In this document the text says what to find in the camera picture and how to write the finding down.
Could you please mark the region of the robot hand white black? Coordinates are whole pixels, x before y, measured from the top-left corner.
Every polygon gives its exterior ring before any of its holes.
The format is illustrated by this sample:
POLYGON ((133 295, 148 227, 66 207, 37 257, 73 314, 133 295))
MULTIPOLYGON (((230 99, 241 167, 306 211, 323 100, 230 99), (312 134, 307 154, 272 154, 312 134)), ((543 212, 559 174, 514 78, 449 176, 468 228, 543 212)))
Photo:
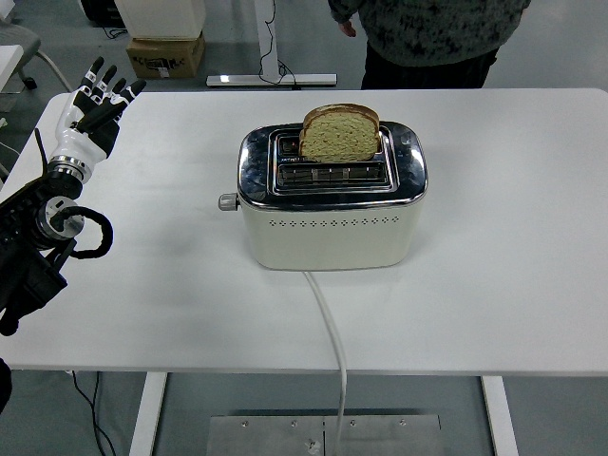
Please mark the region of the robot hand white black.
POLYGON ((70 94, 55 131, 58 145, 48 163, 50 170, 72 174, 82 182, 109 158, 124 111, 146 86, 145 80, 132 84, 124 78, 115 80, 117 67, 104 69, 104 63, 104 58, 97 58, 70 94))

